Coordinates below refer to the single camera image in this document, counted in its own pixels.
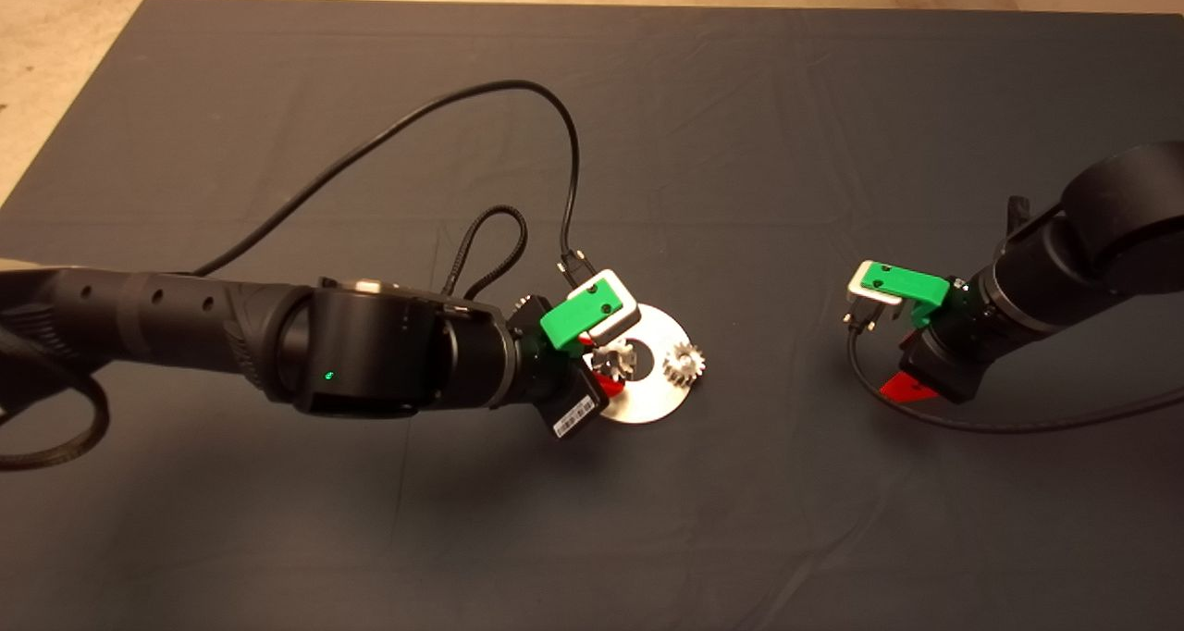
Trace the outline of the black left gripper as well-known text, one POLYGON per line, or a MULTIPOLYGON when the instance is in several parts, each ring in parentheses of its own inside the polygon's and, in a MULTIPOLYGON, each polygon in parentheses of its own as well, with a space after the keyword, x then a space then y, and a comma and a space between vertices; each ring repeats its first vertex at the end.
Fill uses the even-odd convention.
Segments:
MULTIPOLYGON (((549 310, 551 302, 541 295, 525 295, 509 315, 516 354, 509 403, 529 404, 551 436, 571 439, 622 394, 624 382, 596 376, 583 358, 555 349, 542 328, 549 310)), ((578 340, 585 350, 596 349, 588 333, 580 333, 578 340)))

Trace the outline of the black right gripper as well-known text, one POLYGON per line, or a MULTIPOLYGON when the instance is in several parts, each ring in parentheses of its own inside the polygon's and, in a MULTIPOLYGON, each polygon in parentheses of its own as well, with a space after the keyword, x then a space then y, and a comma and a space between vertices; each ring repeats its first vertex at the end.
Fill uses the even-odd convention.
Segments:
POLYGON ((900 345, 900 368, 880 386, 893 403, 942 395, 953 403, 974 399, 995 361, 995 300, 989 281, 955 286, 929 313, 929 324, 914 328, 900 345))

